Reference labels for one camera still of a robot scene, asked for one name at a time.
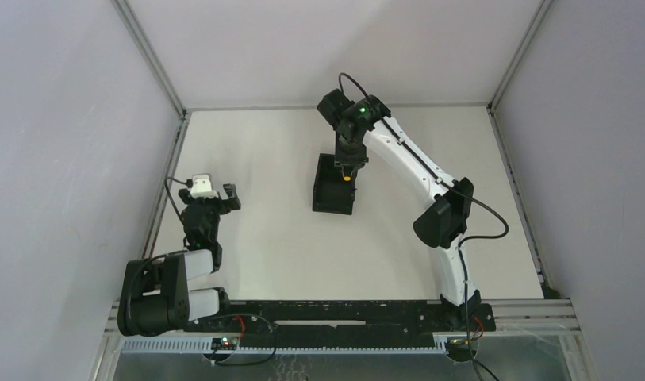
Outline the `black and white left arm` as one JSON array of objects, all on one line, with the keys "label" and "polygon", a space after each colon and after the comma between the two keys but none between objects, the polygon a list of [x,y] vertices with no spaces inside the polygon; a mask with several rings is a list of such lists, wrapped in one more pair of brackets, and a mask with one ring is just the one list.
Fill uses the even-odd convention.
[{"label": "black and white left arm", "polygon": [[183,248],[127,263],[117,311],[122,335],[154,337],[220,311],[222,287],[192,291],[189,283],[221,269],[221,217],[241,208],[235,185],[226,183],[223,189],[218,194],[208,179],[198,185],[188,181],[178,192],[184,207],[174,209]]}]

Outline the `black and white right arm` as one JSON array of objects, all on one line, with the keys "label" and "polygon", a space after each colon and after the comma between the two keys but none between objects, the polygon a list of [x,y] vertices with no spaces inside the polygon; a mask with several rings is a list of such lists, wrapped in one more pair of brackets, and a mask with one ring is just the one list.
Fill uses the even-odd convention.
[{"label": "black and white right arm", "polygon": [[371,151],[412,187],[424,208],[413,230],[438,258],[440,298],[456,312],[469,314],[481,302],[461,245],[470,216],[472,182],[457,180],[435,164],[373,95],[360,102],[342,97],[323,115],[337,135],[336,160],[342,168],[358,171],[366,162],[358,155]]}]

